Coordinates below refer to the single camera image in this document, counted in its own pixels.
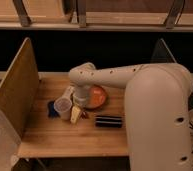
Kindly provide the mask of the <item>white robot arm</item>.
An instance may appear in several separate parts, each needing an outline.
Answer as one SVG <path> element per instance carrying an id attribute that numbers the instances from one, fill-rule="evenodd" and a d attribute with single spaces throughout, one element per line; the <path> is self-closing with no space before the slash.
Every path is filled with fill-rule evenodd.
<path id="1" fill-rule="evenodd" d="M 188 98 L 191 73 L 177 63 L 97 70 L 85 63 L 70 70 L 78 87 L 123 88 L 131 171 L 192 171 Z"/>

